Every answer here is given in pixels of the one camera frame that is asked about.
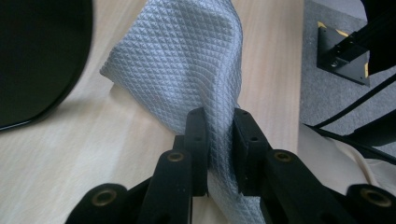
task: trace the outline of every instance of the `table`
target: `table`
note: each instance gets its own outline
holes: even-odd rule
[[[62,223],[103,183],[127,189],[152,175],[174,134],[99,75],[144,0],[96,0],[90,58],[79,83],[44,121],[0,133],[0,223]],[[303,0],[233,0],[244,30],[239,104],[274,148],[296,152]],[[193,223],[227,223],[210,198],[194,199]]]

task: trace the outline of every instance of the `waffle-patterned fabric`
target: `waffle-patterned fabric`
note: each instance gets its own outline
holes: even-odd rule
[[[238,194],[231,161],[241,47],[241,24],[230,0],[148,0],[101,74],[175,133],[184,133],[189,111],[203,107],[210,195],[232,223],[263,223],[259,199]]]

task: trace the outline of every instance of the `cloth fold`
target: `cloth fold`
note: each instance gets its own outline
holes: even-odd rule
[[[230,0],[148,0],[101,74],[175,133],[205,109],[209,193],[232,223],[264,223],[259,198],[238,194],[231,161],[241,89],[242,28]]]

